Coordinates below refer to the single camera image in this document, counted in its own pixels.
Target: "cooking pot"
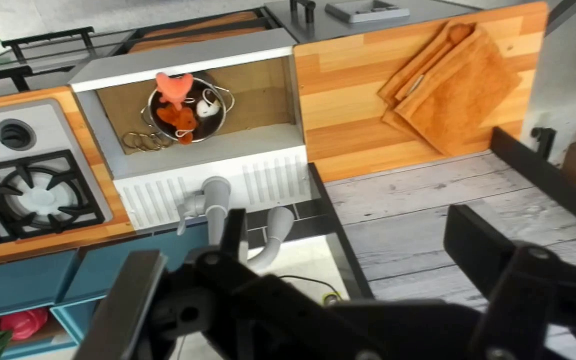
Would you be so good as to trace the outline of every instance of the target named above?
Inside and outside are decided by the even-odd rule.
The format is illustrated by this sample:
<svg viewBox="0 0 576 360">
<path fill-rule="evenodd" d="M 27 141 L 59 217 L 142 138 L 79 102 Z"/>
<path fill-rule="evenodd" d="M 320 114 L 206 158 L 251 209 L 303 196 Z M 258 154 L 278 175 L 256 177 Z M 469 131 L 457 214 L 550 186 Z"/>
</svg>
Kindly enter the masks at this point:
<svg viewBox="0 0 576 360">
<path fill-rule="evenodd" d="M 201 76 L 203 78 L 210 77 L 205 73 L 202 73 Z M 235 105 L 235 97 L 230 90 L 214 85 L 208 82 L 208 80 L 201 79 L 197 76 L 193 77 L 192 88 L 190 88 L 188 94 L 205 94 L 206 89 L 214 94 L 216 98 L 215 101 L 218 101 L 221 106 L 219 107 L 219 111 L 216 114 L 201 118 L 196 116 L 197 113 L 195 111 L 197 103 L 199 100 L 202 100 L 201 95 L 199 98 L 186 98 L 184 106 L 190 107 L 192 109 L 192 113 L 195 114 L 195 119 L 197 120 L 197 127 L 192 130 L 192 142 L 205 141 L 206 139 L 212 137 L 216 132 L 218 132 L 222 125 L 224 125 L 224 121 L 226 121 L 226 114 L 233 108 L 233 105 Z M 225 92 L 230 96 L 230 106 L 228 108 L 226 108 L 224 97 L 220 91 Z M 169 105 L 168 102 L 161 102 L 160 98 L 162 98 L 162 93 L 155 89 L 150 94 L 146 107 L 141 109 L 141 118 L 148 126 L 157 129 L 166 137 L 177 141 L 177 128 L 167 123 L 166 121 L 163 121 L 157 115 L 157 109 L 164 108 Z"/>
</svg>

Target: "orange towel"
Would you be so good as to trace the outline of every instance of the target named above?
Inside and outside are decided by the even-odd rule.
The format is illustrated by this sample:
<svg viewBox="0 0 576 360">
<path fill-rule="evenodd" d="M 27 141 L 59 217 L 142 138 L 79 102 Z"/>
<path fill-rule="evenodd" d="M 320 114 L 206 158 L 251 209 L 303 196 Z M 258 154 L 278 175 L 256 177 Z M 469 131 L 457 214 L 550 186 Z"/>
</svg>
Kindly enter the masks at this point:
<svg viewBox="0 0 576 360">
<path fill-rule="evenodd" d="M 408 89 L 394 111 L 439 152 L 460 155 L 460 146 L 520 82 L 486 30 L 476 26 Z"/>
<path fill-rule="evenodd" d="M 418 131 L 397 114 L 394 109 L 405 98 L 407 93 L 419 84 L 420 76 L 435 66 L 450 50 L 468 37 L 473 30 L 473 25 L 448 21 L 428 46 L 393 75 L 377 93 L 388 103 L 388 110 L 384 113 L 381 121 L 414 139 L 422 139 Z"/>
</svg>

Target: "gray wood floor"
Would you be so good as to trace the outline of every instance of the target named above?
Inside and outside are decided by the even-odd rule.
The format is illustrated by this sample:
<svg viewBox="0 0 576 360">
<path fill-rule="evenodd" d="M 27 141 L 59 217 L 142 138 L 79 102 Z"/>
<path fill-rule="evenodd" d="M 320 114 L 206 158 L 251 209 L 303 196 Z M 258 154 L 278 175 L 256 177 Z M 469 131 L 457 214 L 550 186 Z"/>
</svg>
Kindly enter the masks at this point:
<svg viewBox="0 0 576 360">
<path fill-rule="evenodd" d="M 465 203 L 509 239 L 576 264 L 576 217 L 493 153 L 384 171 L 326 189 L 377 299 L 440 298 L 484 310 L 486 299 L 442 246 L 448 205 Z M 548 346 L 576 360 L 576 340 L 551 326 Z"/>
</svg>

